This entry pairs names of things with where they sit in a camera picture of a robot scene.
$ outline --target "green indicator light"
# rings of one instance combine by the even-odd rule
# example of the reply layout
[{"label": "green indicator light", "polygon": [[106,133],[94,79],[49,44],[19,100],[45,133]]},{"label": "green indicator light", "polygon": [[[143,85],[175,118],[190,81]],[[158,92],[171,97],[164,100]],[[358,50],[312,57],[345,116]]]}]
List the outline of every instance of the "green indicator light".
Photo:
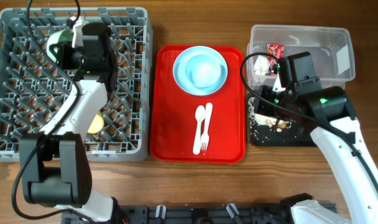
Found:
[{"label": "green indicator light", "polygon": [[327,102],[328,100],[327,99],[325,99],[325,98],[320,98],[320,103],[325,103],[325,102]]}]

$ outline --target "wooden table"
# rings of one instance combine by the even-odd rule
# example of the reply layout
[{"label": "wooden table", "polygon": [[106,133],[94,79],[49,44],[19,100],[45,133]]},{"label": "wooden table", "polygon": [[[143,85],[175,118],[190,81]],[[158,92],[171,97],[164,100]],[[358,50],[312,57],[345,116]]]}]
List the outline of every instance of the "wooden table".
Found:
[{"label": "wooden table", "polygon": [[[5,7],[26,7],[26,0],[0,1]],[[255,24],[344,27],[351,33],[356,78],[346,85],[362,125],[367,146],[378,167],[378,1],[98,1],[82,7],[143,6],[153,25],[153,54],[166,44],[231,45],[247,51]],[[73,0],[34,1],[32,7],[75,7]],[[337,204],[348,217],[342,193],[325,158],[315,147],[256,147],[247,144],[242,162],[233,165],[159,162],[90,163],[93,185],[122,205],[249,205],[279,202],[307,192]],[[19,218],[11,207],[18,163],[0,163],[0,223],[60,223],[60,216],[41,221]],[[19,206],[39,215],[49,208]]]}]

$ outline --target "dish rack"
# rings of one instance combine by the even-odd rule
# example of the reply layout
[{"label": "dish rack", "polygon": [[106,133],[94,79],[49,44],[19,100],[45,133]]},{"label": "dish rack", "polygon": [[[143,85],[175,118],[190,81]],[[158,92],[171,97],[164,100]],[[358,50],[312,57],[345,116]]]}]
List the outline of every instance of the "dish rack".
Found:
[{"label": "dish rack", "polygon": [[[67,29],[76,8],[32,8],[31,29],[45,49],[53,33]],[[72,86],[32,44],[23,8],[0,13],[0,161],[19,161],[18,139],[37,133],[67,99]],[[118,83],[101,109],[104,128],[84,140],[89,161],[141,161],[148,155],[149,73],[153,30],[142,7],[83,7],[88,22],[111,28]]]}]

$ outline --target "plastic crate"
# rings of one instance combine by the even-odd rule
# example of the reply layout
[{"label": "plastic crate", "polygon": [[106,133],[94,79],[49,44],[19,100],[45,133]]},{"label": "plastic crate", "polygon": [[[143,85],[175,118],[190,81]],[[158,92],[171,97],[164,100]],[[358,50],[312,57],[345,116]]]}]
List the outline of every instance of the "plastic crate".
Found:
[{"label": "plastic crate", "polygon": [[[314,69],[320,77],[323,88],[345,87],[355,78],[355,61],[351,37],[348,30],[333,27],[255,25],[247,55],[254,52],[268,52],[268,44],[283,44],[283,56],[309,52]],[[261,85],[273,86],[276,76],[256,75],[253,69],[256,57],[247,62],[249,85],[257,89]]]},{"label": "plastic crate", "polygon": [[[67,28],[67,19],[76,12],[73,7],[31,9],[31,28],[42,48],[51,34]],[[23,8],[0,13],[0,161],[18,161],[18,139],[25,133],[37,133],[71,91],[71,84],[31,45],[25,14]],[[83,7],[81,16],[109,25],[119,64],[117,89],[101,110],[105,127],[98,134],[87,134],[85,140],[88,160],[143,160],[148,155],[153,51],[147,11],[142,7]]]}]

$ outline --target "white fork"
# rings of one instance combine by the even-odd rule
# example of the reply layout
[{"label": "white fork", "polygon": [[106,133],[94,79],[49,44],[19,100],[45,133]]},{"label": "white fork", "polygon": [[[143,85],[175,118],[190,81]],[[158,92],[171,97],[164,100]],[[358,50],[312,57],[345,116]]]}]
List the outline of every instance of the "white fork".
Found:
[{"label": "white fork", "polygon": [[204,123],[204,132],[201,135],[201,150],[207,150],[208,143],[209,143],[209,135],[208,135],[208,128],[209,128],[209,121],[211,120],[212,114],[212,103],[207,103],[206,105],[206,121]]}]

